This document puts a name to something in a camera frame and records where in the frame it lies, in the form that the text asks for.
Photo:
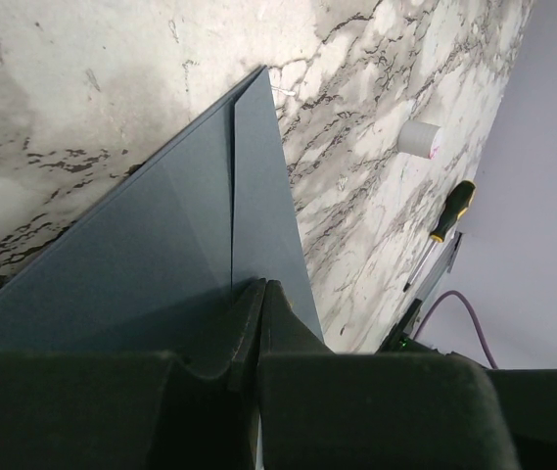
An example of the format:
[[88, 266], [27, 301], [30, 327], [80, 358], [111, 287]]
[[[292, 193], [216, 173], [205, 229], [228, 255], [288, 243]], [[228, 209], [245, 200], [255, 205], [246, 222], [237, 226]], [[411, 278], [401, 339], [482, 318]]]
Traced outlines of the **white glue stick cap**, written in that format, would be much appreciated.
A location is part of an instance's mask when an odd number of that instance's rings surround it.
[[432, 160], [442, 141], [442, 128], [417, 120], [408, 120], [400, 129], [396, 147], [400, 153]]

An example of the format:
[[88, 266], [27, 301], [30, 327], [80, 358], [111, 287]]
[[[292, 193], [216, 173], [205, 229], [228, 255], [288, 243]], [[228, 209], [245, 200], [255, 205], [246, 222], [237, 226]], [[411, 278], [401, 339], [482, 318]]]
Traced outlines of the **grey envelope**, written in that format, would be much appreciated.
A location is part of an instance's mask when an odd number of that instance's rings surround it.
[[267, 68], [0, 290], [0, 352], [172, 350], [257, 278], [320, 333]]

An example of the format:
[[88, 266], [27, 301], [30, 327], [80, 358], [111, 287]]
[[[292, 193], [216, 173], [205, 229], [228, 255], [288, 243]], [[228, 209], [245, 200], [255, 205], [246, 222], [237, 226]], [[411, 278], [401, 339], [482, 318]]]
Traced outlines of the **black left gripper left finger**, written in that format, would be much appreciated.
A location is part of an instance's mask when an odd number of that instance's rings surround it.
[[181, 352], [0, 352], [0, 469], [252, 469], [264, 280]]

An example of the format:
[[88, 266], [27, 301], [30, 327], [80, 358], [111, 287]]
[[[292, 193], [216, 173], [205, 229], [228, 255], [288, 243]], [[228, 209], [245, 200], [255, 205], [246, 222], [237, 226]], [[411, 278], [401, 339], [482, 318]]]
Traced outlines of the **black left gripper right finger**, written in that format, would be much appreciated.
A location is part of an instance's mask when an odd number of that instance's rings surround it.
[[557, 469], [557, 369], [437, 352], [331, 352], [266, 285], [258, 388], [268, 469]]

